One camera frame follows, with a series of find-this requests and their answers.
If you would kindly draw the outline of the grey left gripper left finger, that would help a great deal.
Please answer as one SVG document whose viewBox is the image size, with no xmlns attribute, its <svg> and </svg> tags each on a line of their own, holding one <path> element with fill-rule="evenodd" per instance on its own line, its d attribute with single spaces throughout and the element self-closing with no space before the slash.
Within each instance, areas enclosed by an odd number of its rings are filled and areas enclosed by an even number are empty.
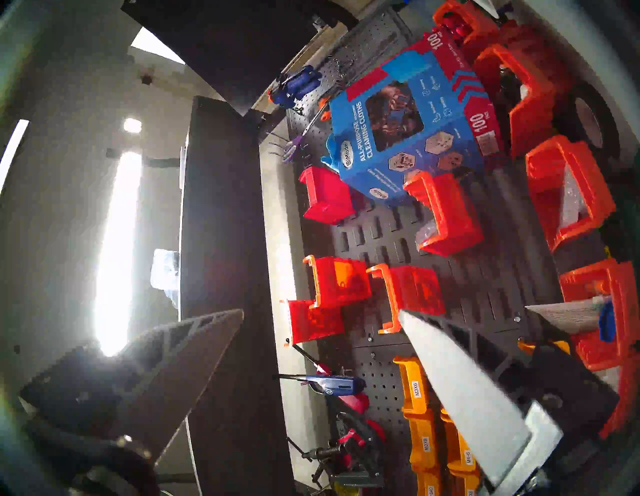
<svg viewBox="0 0 640 496">
<path fill-rule="evenodd" d="M 34 376 L 19 398 L 78 437 L 129 437 L 157 460 L 197 404 L 242 326 L 241 309 L 144 331 L 113 356 L 81 344 Z"/>
</svg>

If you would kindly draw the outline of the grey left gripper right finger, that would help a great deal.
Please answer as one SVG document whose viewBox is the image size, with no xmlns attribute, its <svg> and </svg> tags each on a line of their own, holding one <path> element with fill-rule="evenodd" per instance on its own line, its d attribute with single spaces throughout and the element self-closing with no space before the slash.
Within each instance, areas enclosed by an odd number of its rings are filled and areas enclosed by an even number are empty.
<svg viewBox="0 0 640 496">
<path fill-rule="evenodd" d="M 401 310 L 428 382 L 479 464 L 480 488 L 561 488 L 599 451 L 617 392 L 549 341 L 531 354 Z"/>
</svg>

